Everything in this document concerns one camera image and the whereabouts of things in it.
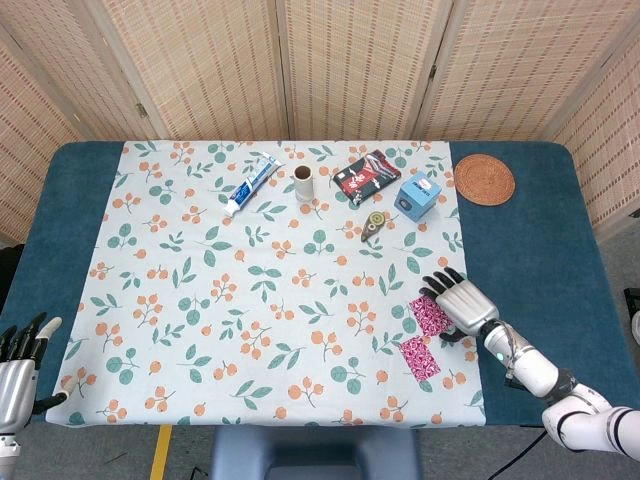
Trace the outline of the silver and black right robot hand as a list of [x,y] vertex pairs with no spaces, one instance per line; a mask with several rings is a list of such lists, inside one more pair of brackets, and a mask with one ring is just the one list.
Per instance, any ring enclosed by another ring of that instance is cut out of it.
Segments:
[[499,325],[496,305],[455,269],[445,267],[422,280],[420,294],[434,301],[455,327],[452,333],[440,333],[442,340],[456,343],[467,336],[486,337]]

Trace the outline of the silver and black left robot hand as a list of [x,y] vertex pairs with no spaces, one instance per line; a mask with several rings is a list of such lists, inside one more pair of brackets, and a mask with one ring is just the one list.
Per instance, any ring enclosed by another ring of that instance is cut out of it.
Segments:
[[1,435],[13,436],[23,430],[33,415],[64,403],[75,389],[67,380],[51,396],[37,400],[42,360],[53,334],[62,324],[53,317],[45,325],[41,312],[22,330],[11,325],[1,333]]

